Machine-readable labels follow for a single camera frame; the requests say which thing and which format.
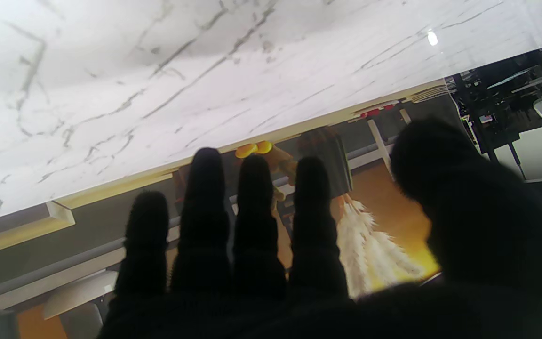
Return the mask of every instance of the white feather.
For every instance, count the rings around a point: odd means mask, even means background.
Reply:
[[[398,283],[396,272],[411,277],[422,275],[421,266],[413,262],[391,236],[374,230],[374,216],[362,203],[345,199],[342,209],[337,225],[338,247],[351,297],[370,293],[372,281],[383,286]]]

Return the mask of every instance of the red object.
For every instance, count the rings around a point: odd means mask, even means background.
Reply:
[[[380,114],[380,109],[374,109],[374,110],[370,110],[369,112],[366,113],[366,116],[374,116],[374,115],[378,115]]]

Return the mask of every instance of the finger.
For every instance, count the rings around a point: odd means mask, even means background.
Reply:
[[[137,196],[129,215],[127,250],[116,280],[116,294],[163,294],[166,289],[168,207],[160,192]]]
[[[271,216],[272,199],[273,183],[267,161],[260,156],[246,158],[239,171],[235,253],[248,248],[277,253],[277,223]]]
[[[330,213],[329,178],[314,157],[296,170],[290,294],[295,299],[348,298],[346,275],[336,245],[336,223]]]
[[[284,267],[277,258],[277,222],[271,215],[273,183],[267,161],[246,158],[239,171],[235,222],[235,291],[259,298],[282,299]]]
[[[183,246],[226,245],[229,220],[223,206],[224,192],[221,156],[213,148],[202,148],[194,156],[187,179],[181,212]]]
[[[226,252],[229,219],[223,206],[224,191],[219,152],[202,148],[190,165],[171,292],[230,291]]]
[[[316,157],[299,161],[294,196],[294,246],[334,247],[337,233],[329,205],[330,186],[325,166]]]

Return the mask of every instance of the yellow object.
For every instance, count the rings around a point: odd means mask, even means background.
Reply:
[[[256,153],[258,151],[258,147],[256,144],[247,144],[243,146],[239,146],[237,150],[235,150],[235,157],[238,159],[244,159],[245,157],[248,157],[252,153]]]
[[[258,154],[267,154],[271,151],[271,148],[273,148],[273,144],[269,141],[259,142],[256,146],[258,147],[258,151],[256,151]]]

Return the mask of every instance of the white marble surface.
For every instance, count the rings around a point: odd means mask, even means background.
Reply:
[[[0,216],[539,47],[542,0],[0,0]]]

